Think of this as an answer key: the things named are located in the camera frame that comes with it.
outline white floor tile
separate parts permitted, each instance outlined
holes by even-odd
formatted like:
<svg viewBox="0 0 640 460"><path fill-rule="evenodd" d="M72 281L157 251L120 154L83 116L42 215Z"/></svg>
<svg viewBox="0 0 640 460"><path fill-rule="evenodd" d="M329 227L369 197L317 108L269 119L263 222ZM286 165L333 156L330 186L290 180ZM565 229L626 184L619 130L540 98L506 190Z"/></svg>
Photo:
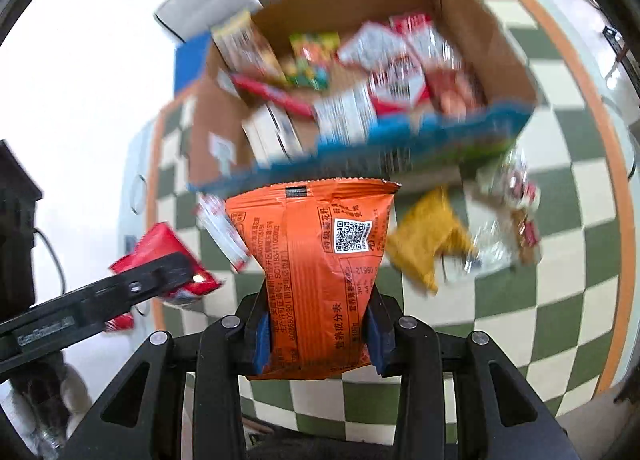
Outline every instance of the white floor tile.
<svg viewBox="0 0 640 460"><path fill-rule="evenodd" d="M618 300L618 277L610 278L584 292L578 345L611 330Z"/></svg>
<svg viewBox="0 0 640 460"><path fill-rule="evenodd" d="M222 287L202 298L204 311L212 317L224 317L233 314L238 307L236 299L236 278L230 271L213 271L219 280L223 280Z"/></svg>
<svg viewBox="0 0 640 460"><path fill-rule="evenodd" d="M159 167L165 169L172 166L179 155L180 130L175 130L162 139Z"/></svg>
<svg viewBox="0 0 640 460"><path fill-rule="evenodd" d="M392 445L394 442L394 435L396 434L396 426L345 422L344 434L345 438L350 442L368 442Z"/></svg>
<svg viewBox="0 0 640 460"><path fill-rule="evenodd" d="M582 223L588 227L616 217L616 204L607 161L596 159L574 163L575 185L580 199Z"/></svg>
<svg viewBox="0 0 640 460"><path fill-rule="evenodd" d="M447 424L457 422L456 418L456 391L453 387L453 379L444 379L444 421Z"/></svg>
<svg viewBox="0 0 640 460"><path fill-rule="evenodd" d="M251 383L249 379L244 377L243 375L238 376L238 389L240 390L240 395L245 398L254 398L254 390L251 389Z"/></svg>
<svg viewBox="0 0 640 460"><path fill-rule="evenodd" d="M484 3L505 27L538 28L536 21L519 0L484 0Z"/></svg>
<svg viewBox="0 0 640 460"><path fill-rule="evenodd" d="M582 229L542 238L542 260L537 268L537 303L546 305L584 290L584 236Z"/></svg>
<svg viewBox="0 0 640 460"><path fill-rule="evenodd" d="M518 137L518 148L524 152L529 171L568 166L571 163L558 118L546 106L539 106L533 112Z"/></svg>
<svg viewBox="0 0 640 460"><path fill-rule="evenodd" d="M196 97L190 95L182 104L182 116L180 117L180 128L185 129L193 125L193 111L196 110Z"/></svg>
<svg viewBox="0 0 640 460"><path fill-rule="evenodd" d="M193 310L180 310L182 316L182 326L184 327L184 333L195 334L196 332L202 332L209 326L207 315L202 312L195 312Z"/></svg>
<svg viewBox="0 0 640 460"><path fill-rule="evenodd" d="M571 348L529 365L527 382L542 400L564 393L574 366L575 351L576 348Z"/></svg>
<svg viewBox="0 0 640 460"><path fill-rule="evenodd" d="M174 169L174 192L176 195L187 191L189 182L189 161L186 157L178 157Z"/></svg>
<svg viewBox="0 0 640 460"><path fill-rule="evenodd" d="M597 383L598 378L593 377L593 379L588 380L570 392L566 392L562 398L562 402L560 403L556 416L568 413L569 411L575 410L575 408L579 408L589 402L593 396L594 390L596 389Z"/></svg>
<svg viewBox="0 0 640 460"><path fill-rule="evenodd" d="M344 420L341 380L292 380L289 386L296 413Z"/></svg>
<svg viewBox="0 0 640 460"><path fill-rule="evenodd" d="M361 366L360 368L355 368L354 370L343 373L342 380L347 382L363 382L365 384L400 384L402 377L380 377L375 366L370 364L369 366Z"/></svg>
<svg viewBox="0 0 640 460"><path fill-rule="evenodd" d="M536 332L536 308L476 319L475 330L491 336L516 367L529 364Z"/></svg>
<svg viewBox="0 0 640 460"><path fill-rule="evenodd" d="M564 62L531 60L530 68L553 108L583 108L584 99Z"/></svg>
<svg viewBox="0 0 640 460"><path fill-rule="evenodd" d="M175 232L180 241L191 251L191 254L200 259L200 230L197 227L180 229Z"/></svg>
<svg viewBox="0 0 640 460"><path fill-rule="evenodd" d="M265 404L254 400L255 416L260 420L277 426L286 427L287 429L298 430L296 414L293 411L283 410L270 404Z"/></svg>
<svg viewBox="0 0 640 460"><path fill-rule="evenodd" d="M473 278L445 283L442 268L437 267L438 293L434 295L422 284L402 275L404 313L416 316L427 325L448 325L472 321L476 315L476 286Z"/></svg>

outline black cable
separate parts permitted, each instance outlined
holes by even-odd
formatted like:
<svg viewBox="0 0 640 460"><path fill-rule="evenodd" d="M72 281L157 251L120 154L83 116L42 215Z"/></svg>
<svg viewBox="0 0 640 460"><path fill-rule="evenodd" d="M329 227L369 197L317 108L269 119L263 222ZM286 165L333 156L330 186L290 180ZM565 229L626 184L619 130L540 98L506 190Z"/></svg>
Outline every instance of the black cable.
<svg viewBox="0 0 640 460"><path fill-rule="evenodd" d="M66 279L65 279L65 273L62 271L62 265L60 265L60 261L58 260L58 257L56 256L53 247L51 246L51 243L49 242L49 239L44 236L44 233L42 231L40 231L40 229L38 229L37 227L33 228L33 232L36 234L39 234L40 237L42 238L42 241L44 242L44 244L46 245L47 249L49 250L49 254L51 255L51 258L53 259L53 263L56 264L56 269L58 270L58 275L60 276L60 287L61 287L61 292L60 295L65 294L66 293Z"/></svg>

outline orange floor border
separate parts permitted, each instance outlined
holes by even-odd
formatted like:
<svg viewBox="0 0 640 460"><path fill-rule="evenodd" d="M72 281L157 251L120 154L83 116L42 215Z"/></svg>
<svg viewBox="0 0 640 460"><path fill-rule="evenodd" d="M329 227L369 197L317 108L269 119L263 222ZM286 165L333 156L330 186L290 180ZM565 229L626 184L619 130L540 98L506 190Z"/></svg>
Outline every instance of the orange floor border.
<svg viewBox="0 0 640 460"><path fill-rule="evenodd" d="M575 82L578 84L578 87L580 87L586 103L591 109L591 112L593 112L593 117L607 154L609 174L614 198L616 200L616 208L618 210L618 221L620 223L620 275L618 277L618 303L614 317L613 336L609 347L609 355L595 390L595 393L602 393L610 388L613 377L620 364L636 285L634 212L631 191L628 186L625 160L622 149L620 148L618 136L609 119L609 113L607 113L600 94L593 84L593 81L591 81L588 72L582 65L580 56L574 46L572 46L552 16L537 0L520 0L520 2L545 30L546 34L548 34L549 38L558 48L560 54L562 54L567 67L574 76Z"/></svg>
<svg viewBox="0 0 640 460"><path fill-rule="evenodd" d="M158 164L160 162L160 151L161 145L160 142L162 140L162 134L164 133L164 121L171 113L174 111L178 105L183 103L183 101L194 93L197 81L188 85L187 88L182 90L177 97L171 101L171 103L166 104L162 107L162 110L158 114L158 120L156 121L156 125L154 127L154 134L151 142L151 158L149 159L149 169L146 174L148 190L146 195L146 230L148 231L151 227L156 223L158 219L158 214L156 212L156 191L158 190L158 175L159 169ZM166 325L164 324L164 316L162 315L162 302L157 298L153 298L151 300L151 313L154 317L154 323L156 325L156 329L165 330Z"/></svg>
<svg viewBox="0 0 640 460"><path fill-rule="evenodd" d="M628 188L625 161L618 142L618 137L611 125L609 114L604 108L595 85L585 70L580 57L574 46L567 39L566 35L555 20L537 2L537 0L520 0L529 13L537 20L540 26L546 31L549 38L555 43L564 61L574 76L580 87L582 94L588 104L602 137L602 141L607 154L609 173L613 187L614 198L620 222L620 276L618 279L618 303L613 325L613 336L609 349L609 355L598 380L595 393L606 391L613 381L622 350L625 345L626 332L631 315L631 305L633 301L635 281L636 281L636 237L635 224L633 218L633 204L631 193ZM158 122L154 132L150 169L148 173L148 196L146 199L146 225L150 228L156 222L156 189L158 187L158 163L160 159L160 141L164 130L164 118L167 113L173 110L178 104L192 94L197 83L189 85L180 92L174 101L162 108L158 116ZM164 317L160 301L152 300L152 311L156 328L164 329Z"/></svg>

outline screw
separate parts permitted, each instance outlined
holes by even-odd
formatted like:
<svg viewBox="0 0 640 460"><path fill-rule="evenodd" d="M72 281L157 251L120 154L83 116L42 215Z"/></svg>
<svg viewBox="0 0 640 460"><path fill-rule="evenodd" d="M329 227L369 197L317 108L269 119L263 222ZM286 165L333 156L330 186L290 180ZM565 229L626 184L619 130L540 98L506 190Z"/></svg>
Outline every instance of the screw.
<svg viewBox="0 0 640 460"><path fill-rule="evenodd" d="M471 333L471 341L477 345L486 345L489 342L489 336L480 330Z"/></svg>
<svg viewBox="0 0 640 460"><path fill-rule="evenodd" d="M167 339L169 339L169 337L167 336L166 332L162 331L153 332L153 334L149 336L149 341L151 341L152 345L164 344L166 343Z"/></svg>
<svg viewBox="0 0 640 460"><path fill-rule="evenodd" d="M235 328L240 325L240 318L237 315L225 315L222 318L222 326L225 328Z"/></svg>
<svg viewBox="0 0 640 460"><path fill-rule="evenodd" d="M398 319L398 323L402 328L412 329L418 326L418 322L415 317L410 315L403 315L400 319Z"/></svg>

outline red snack package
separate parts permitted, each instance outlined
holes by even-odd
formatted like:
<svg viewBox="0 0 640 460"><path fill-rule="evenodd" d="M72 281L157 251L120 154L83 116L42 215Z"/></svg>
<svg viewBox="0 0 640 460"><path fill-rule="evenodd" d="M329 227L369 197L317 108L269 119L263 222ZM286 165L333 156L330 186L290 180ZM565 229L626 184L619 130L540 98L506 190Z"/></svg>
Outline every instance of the red snack package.
<svg viewBox="0 0 640 460"><path fill-rule="evenodd" d="M191 265L193 265L193 282L184 284L163 296L165 301L172 303L172 305L183 307L197 301L222 285L221 281L218 281L200 265L200 262L193 257L166 222L154 225L140 238L132 253L122 257L109 268L114 273L119 274L175 252L180 252L187 256Z"/></svg>
<svg viewBox="0 0 640 460"><path fill-rule="evenodd" d="M118 330L130 330L134 327L133 314L125 312L104 324L105 332L117 332Z"/></svg>
<svg viewBox="0 0 640 460"><path fill-rule="evenodd" d="M377 179L314 180L226 201L266 276L271 360L260 378L325 379L369 363L362 320L397 190Z"/></svg>

